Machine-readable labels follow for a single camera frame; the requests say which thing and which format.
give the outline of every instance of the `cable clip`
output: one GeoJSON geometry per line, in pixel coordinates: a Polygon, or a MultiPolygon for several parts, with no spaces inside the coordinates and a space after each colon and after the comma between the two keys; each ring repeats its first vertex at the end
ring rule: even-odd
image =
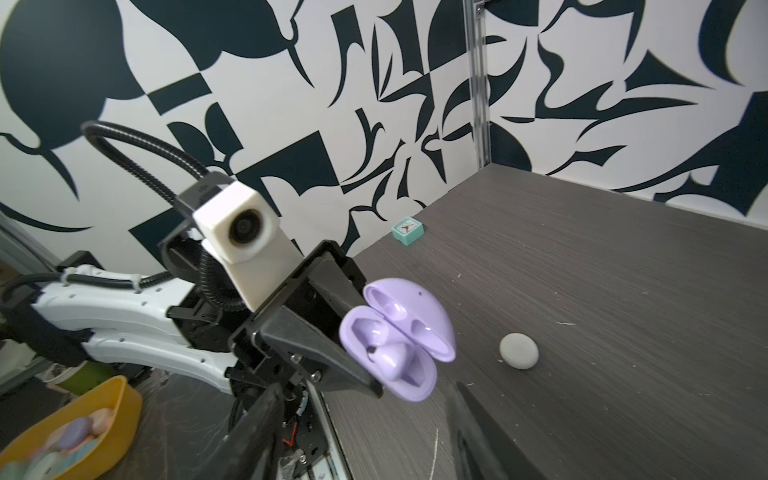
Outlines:
{"type": "Polygon", "coordinates": [[[131,278],[129,279],[131,281],[131,285],[134,288],[135,293],[141,293],[141,287],[139,286],[139,282],[141,282],[141,274],[140,273],[132,273],[131,278]]]}
{"type": "Polygon", "coordinates": [[[59,278],[59,281],[64,284],[64,286],[69,285],[69,276],[72,274],[78,273],[78,268],[76,266],[68,266],[64,269],[63,272],[61,272],[61,277],[59,278]]]}

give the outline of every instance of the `metal corner post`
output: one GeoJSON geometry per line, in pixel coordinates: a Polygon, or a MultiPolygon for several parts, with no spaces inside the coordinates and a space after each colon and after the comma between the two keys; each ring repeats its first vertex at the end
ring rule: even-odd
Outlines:
{"type": "Polygon", "coordinates": [[[491,163],[491,136],[488,125],[488,87],[485,67],[484,0],[464,0],[464,32],[469,53],[469,94],[472,99],[472,135],[478,168],[491,163]]]}

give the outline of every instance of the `camera lens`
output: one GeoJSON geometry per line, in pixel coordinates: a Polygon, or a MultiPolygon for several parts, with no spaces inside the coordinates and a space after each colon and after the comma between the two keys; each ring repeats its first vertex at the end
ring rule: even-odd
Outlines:
{"type": "Polygon", "coordinates": [[[236,243],[249,243],[261,231],[261,219],[253,210],[246,210],[235,217],[230,225],[230,239],[236,243]]]}

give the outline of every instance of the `teal box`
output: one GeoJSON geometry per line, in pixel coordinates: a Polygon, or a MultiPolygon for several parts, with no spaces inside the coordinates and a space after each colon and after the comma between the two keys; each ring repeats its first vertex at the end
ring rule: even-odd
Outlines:
{"type": "Polygon", "coordinates": [[[410,245],[424,234],[424,225],[415,218],[406,217],[402,222],[392,227],[392,235],[403,245],[410,245]]]}

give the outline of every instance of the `white camera housing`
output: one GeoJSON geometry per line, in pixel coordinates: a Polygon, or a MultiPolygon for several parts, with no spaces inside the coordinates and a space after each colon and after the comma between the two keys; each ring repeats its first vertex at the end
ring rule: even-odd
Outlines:
{"type": "Polygon", "coordinates": [[[241,182],[225,187],[192,213],[205,236],[203,248],[218,260],[251,311],[299,266],[301,252],[280,229],[280,219],[264,197],[241,182]],[[230,226],[241,213],[253,210],[261,225],[248,243],[230,238],[230,226]]]}

